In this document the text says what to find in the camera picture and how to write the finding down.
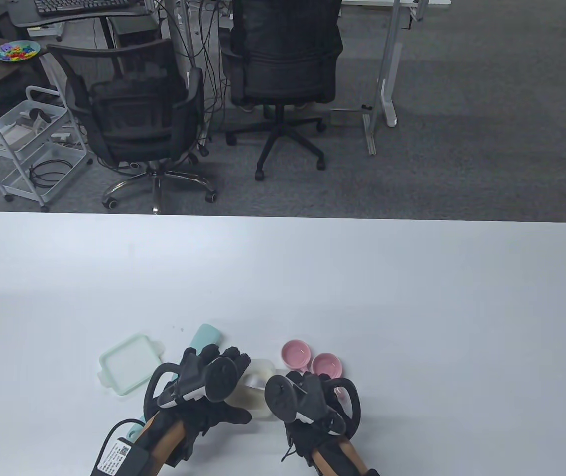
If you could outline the person's right hand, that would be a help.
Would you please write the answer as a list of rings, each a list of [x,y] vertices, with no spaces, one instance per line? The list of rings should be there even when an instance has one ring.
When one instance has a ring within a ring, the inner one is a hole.
[[[313,465],[312,453],[320,446],[355,435],[361,420],[360,398],[347,378],[296,371],[289,372],[287,378],[305,395],[297,397],[300,408],[294,420],[284,422],[286,438],[289,447]]]

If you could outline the person's left hand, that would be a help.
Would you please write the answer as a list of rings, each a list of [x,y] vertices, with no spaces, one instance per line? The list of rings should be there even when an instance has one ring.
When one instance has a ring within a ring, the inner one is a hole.
[[[221,422],[233,425],[248,424],[252,416],[248,410],[233,407],[226,399],[251,364],[251,358],[237,347],[220,351],[215,343],[200,352],[185,349],[181,362],[163,363],[154,378],[171,372],[178,378],[168,383],[157,397],[144,403],[146,417],[156,421],[182,422],[190,438],[205,435]]]

